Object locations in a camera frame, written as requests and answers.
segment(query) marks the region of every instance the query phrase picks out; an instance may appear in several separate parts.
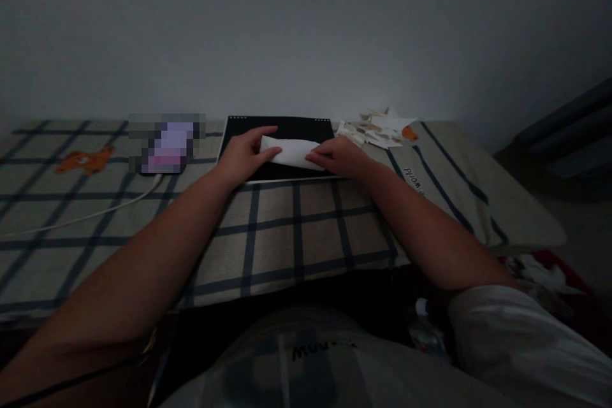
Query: white wall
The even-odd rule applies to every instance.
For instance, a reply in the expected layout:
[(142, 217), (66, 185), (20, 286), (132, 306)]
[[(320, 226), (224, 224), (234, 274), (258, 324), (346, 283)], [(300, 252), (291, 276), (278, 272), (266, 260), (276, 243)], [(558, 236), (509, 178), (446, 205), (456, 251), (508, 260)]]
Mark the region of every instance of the white wall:
[(612, 0), (1, 0), (0, 122), (454, 119), (490, 151), (612, 75)]

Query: blurred phone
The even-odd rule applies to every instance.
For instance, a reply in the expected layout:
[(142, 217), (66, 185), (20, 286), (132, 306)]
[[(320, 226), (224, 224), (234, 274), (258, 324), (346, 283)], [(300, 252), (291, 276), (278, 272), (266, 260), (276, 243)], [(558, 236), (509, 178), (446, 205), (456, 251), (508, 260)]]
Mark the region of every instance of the blurred phone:
[(141, 174), (177, 174), (185, 170), (193, 157), (193, 122), (164, 122), (161, 129), (150, 139), (149, 147), (143, 149), (140, 161)]

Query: forearm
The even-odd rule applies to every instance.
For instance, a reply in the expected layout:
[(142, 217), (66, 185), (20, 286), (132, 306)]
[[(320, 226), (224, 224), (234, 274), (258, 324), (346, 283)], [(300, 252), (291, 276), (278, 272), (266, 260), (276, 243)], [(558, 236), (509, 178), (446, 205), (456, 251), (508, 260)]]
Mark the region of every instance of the forearm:
[(231, 187), (215, 171), (105, 261), (28, 346), (120, 344), (149, 332), (177, 299)]
[(487, 284), (520, 289), (485, 246), (388, 167), (376, 163), (361, 181), (432, 284), (445, 291)]

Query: folded paper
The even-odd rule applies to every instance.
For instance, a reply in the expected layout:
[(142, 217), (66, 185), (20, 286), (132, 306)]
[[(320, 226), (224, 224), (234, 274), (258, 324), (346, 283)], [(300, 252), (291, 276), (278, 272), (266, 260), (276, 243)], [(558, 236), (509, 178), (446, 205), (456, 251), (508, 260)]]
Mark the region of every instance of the folded paper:
[(319, 144), (317, 142), (311, 142), (310, 140), (275, 139), (261, 136), (261, 147), (259, 151), (264, 152), (272, 147), (280, 147), (282, 148), (282, 152), (272, 158), (272, 163), (322, 171), (325, 169), (304, 159), (313, 148), (318, 146)]

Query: person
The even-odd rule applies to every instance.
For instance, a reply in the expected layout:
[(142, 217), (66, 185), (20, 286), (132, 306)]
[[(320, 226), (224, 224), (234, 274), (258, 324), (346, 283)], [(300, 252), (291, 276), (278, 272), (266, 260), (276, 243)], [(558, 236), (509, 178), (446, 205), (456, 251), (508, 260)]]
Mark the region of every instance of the person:
[[(261, 136), (275, 130), (233, 137), (213, 170), (79, 285), (4, 368), (0, 402), (138, 354), (179, 296), (232, 190), (280, 151), (259, 152)], [(306, 159), (371, 194), (411, 261), (448, 298), (463, 371), (371, 336), (333, 310), (295, 307), (256, 323), (163, 406), (612, 404), (611, 360), (527, 296), (454, 219), (346, 138)], [(112, 405), (125, 371), (37, 403)]]

